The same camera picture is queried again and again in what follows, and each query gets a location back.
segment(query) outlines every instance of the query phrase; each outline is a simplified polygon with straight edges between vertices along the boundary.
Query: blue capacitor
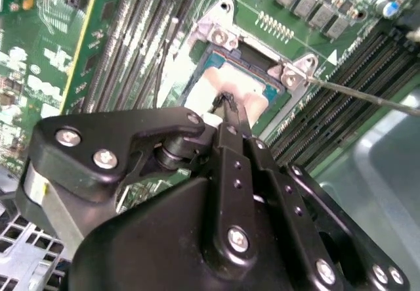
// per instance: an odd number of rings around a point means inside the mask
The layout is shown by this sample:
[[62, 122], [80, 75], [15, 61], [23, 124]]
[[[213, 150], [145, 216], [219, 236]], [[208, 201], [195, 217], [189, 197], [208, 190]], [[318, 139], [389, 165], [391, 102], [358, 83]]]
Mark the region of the blue capacitor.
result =
[[384, 18], [392, 18], [400, 10], [400, 5], [395, 1], [378, 0], [376, 1], [376, 11]]

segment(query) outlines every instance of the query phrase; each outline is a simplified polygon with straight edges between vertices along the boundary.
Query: screw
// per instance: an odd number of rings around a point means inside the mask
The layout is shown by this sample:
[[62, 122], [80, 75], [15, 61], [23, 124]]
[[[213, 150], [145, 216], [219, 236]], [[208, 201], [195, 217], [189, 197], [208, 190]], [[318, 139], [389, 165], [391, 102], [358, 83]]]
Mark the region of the screw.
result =
[[236, 135], [238, 133], [233, 125], [228, 126], [228, 131], [233, 135]]
[[94, 154], [93, 161], [97, 166], [103, 169], [112, 169], [118, 164], [115, 154], [104, 148]]
[[259, 141], [259, 140], [257, 140], [257, 145], [258, 145], [258, 147], [259, 147], [261, 150], [265, 148], [264, 143], [263, 143], [263, 142], [261, 142], [261, 141]]
[[243, 253], [248, 249], [249, 243], [245, 233], [237, 228], [232, 227], [228, 232], [228, 240], [233, 249], [239, 253]]
[[64, 146], [76, 146], [81, 141], [79, 134], [70, 129], [59, 130], [55, 134], [55, 139]]
[[302, 172], [297, 166], [292, 166], [291, 169], [295, 172], [296, 175], [302, 176]]
[[194, 124], [199, 124], [199, 120], [198, 117], [195, 114], [188, 114], [188, 120], [190, 120], [192, 123]]
[[389, 267], [389, 272], [391, 273], [391, 276], [393, 277], [394, 281], [398, 284], [404, 284], [404, 280], [401, 277], [398, 270], [396, 270], [394, 267]]
[[388, 277], [387, 274], [380, 268], [378, 265], [373, 265], [372, 267], [373, 272], [375, 273], [375, 276], [378, 278], [379, 282], [382, 282], [383, 284], [388, 283]]
[[322, 280], [325, 281], [327, 284], [334, 284], [335, 282], [335, 275], [334, 271], [331, 269], [331, 267], [328, 265], [328, 263], [320, 259], [316, 262], [316, 268], [322, 278]]

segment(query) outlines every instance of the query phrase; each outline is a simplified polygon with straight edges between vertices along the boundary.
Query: metal grille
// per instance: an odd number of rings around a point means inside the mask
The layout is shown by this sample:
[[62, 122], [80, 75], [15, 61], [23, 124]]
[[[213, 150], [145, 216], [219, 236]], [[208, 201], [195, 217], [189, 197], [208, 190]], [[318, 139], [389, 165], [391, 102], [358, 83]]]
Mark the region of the metal grille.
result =
[[56, 291], [70, 265], [58, 239], [0, 206], [0, 291]]

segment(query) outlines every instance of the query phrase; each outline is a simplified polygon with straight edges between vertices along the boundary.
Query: metal rod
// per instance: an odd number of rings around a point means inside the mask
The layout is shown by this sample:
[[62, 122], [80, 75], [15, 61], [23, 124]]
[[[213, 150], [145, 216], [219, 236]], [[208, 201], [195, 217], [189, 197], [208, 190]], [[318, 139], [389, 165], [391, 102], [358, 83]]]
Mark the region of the metal rod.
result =
[[382, 106], [382, 107], [388, 107], [390, 109], [393, 110], [397, 110], [399, 112], [403, 112], [405, 114], [409, 114], [410, 116], [415, 116], [415, 117], [419, 117], [420, 116], [420, 110], [410, 107], [410, 106], [406, 106], [406, 105], [402, 105], [402, 104], [398, 104], [397, 102], [391, 102], [388, 101], [386, 99], [382, 99], [380, 97], [376, 97], [375, 95], [370, 95], [367, 93], [363, 93], [360, 91], [357, 91], [355, 89], [351, 89], [349, 87], [345, 87], [342, 85], [338, 85], [335, 83], [331, 83], [331, 82], [327, 82], [327, 81], [322, 81], [320, 79], [316, 79], [316, 78], [307, 78], [306, 79], [308, 82], [324, 87], [326, 89], [330, 89], [332, 91], [337, 91], [340, 92], [342, 94], [351, 96], [351, 97], [355, 97], [357, 99], [362, 99], [364, 101], [367, 102], [371, 102], [372, 104], [376, 104], [378, 106]]

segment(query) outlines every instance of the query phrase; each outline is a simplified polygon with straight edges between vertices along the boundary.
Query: motherboard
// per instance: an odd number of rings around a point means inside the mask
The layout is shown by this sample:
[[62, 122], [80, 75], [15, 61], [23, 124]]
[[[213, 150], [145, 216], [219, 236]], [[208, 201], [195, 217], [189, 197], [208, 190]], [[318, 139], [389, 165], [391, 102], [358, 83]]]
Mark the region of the motherboard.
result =
[[230, 91], [279, 165], [314, 169], [384, 111], [305, 78], [403, 97], [419, 84], [417, 45], [394, 23], [415, 7], [417, 0], [0, 0], [0, 164], [21, 174], [41, 118], [179, 105], [203, 114]]

